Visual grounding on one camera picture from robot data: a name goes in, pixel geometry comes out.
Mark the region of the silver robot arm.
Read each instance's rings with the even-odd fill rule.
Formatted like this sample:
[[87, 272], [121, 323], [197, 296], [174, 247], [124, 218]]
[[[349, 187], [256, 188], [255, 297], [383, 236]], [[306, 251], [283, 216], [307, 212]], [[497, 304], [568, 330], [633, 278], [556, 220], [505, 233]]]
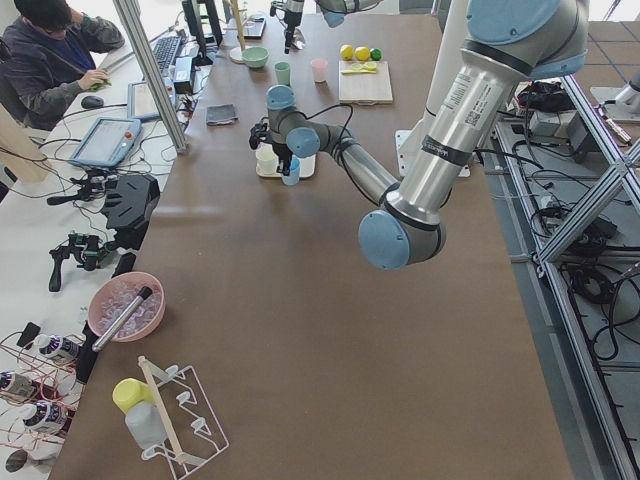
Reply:
[[452, 2], [438, 59], [451, 59], [460, 69], [402, 180], [346, 127], [311, 121], [285, 85], [267, 91], [264, 139], [272, 144], [282, 174], [288, 174], [292, 157], [326, 152], [376, 205], [358, 230], [360, 248], [372, 265], [397, 270], [426, 261], [445, 245], [439, 210], [497, 111], [519, 83], [582, 68], [588, 17], [586, 1]]
[[[320, 0], [316, 5], [320, 8], [325, 22], [330, 28], [339, 26], [346, 15], [363, 12], [375, 8], [379, 1], [374, 0]], [[301, 25], [304, 1], [286, 0], [280, 9], [284, 12], [284, 53], [289, 54], [293, 46], [295, 30]]]

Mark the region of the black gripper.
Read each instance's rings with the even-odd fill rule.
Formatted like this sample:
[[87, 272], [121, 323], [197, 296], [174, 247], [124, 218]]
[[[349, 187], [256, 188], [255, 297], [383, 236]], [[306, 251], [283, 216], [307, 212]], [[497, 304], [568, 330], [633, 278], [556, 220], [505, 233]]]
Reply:
[[277, 172], [281, 175], [289, 175], [291, 171], [291, 150], [285, 143], [273, 141], [271, 143], [274, 153], [278, 156]]
[[286, 10], [284, 22], [287, 29], [285, 31], [284, 53], [289, 54], [293, 43], [293, 32], [300, 26], [303, 13], [301, 11]]

